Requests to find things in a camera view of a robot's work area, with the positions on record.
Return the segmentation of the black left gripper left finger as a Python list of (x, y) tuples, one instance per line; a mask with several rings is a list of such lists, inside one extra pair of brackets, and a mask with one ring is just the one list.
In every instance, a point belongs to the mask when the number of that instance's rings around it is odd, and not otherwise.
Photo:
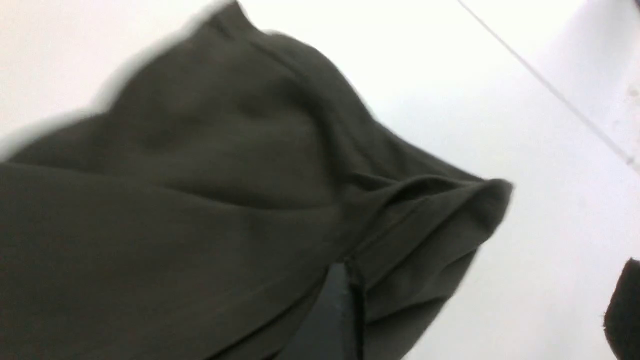
[(362, 360), (365, 289), (354, 260), (334, 263), (309, 313), (277, 360)]

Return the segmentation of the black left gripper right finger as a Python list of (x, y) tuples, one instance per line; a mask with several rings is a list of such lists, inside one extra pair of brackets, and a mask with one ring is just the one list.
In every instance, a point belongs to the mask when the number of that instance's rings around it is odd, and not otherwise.
[(617, 360), (640, 358), (640, 262), (627, 260), (603, 319), (606, 342)]

